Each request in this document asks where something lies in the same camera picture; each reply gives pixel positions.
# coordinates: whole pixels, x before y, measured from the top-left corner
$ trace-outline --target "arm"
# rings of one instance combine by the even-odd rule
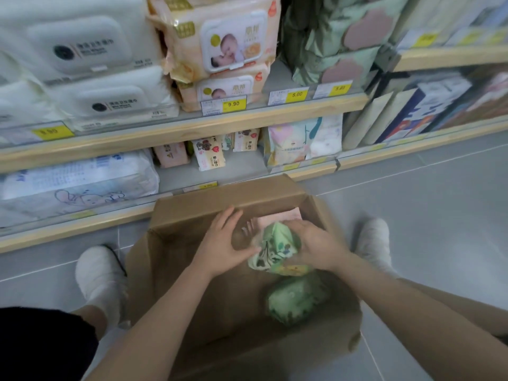
[[[183,335],[208,283],[259,250],[257,247],[233,249],[231,236],[242,215],[242,211],[232,215],[233,211],[230,207],[215,217],[192,263],[124,339],[107,353],[87,381],[168,379]]]
[[[508,347],[420,291],[375,269],[326,231],[287,225],[302,239],[301,260],[334,272],[363,299],[436,380],[508,379]]]

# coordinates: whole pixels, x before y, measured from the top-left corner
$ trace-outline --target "baby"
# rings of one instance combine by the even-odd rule
[[[212,92],[212,99],[214,99],[214,100],[215,99],[224,99],[225,97],[227,97],[227,95],[226,95],[224,89],[217,88],[217,89],[214,89]]]
[[[212,57],[211,63],[214,68],[241,63],[245,60],[242,49],[238,47],[238,41],[231,33],[223,37],[220,50],[222,55]]]

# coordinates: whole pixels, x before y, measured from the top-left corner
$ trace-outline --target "forearm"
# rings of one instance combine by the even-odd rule
[[[192,265],[187,267],[87,381],[166,381],[208,283]]]
[[[508,379],[508,348],[460,314],[353,254],[333,270],[436,380]]]

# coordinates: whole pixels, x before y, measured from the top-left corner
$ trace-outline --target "yellow circle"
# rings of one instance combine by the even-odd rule
[[[218,34],[214,34],[212,38],[210,39],[210,44],[212,44],[213,47],[218,47],[220,44],[220,37]]]

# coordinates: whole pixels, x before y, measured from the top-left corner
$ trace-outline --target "hand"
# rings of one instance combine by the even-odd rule
[[[315,269],[333,271],[340,257],[351,253],[346,245],[307,220],[287,220],[283,223],[298,234],[302,242],[300,252],[295,259],[290,258],[288,264],[300,262]]]
[[[230,206],[217,214],[191,263],[191,266],[197,268],[198,271],[209,275],[210,279],[238,266],[261,249],[257,246],[240,251],[233,249],[231,237],[243,214],[242,210],[238,210],[231,215],[234,210],[235,208]]]

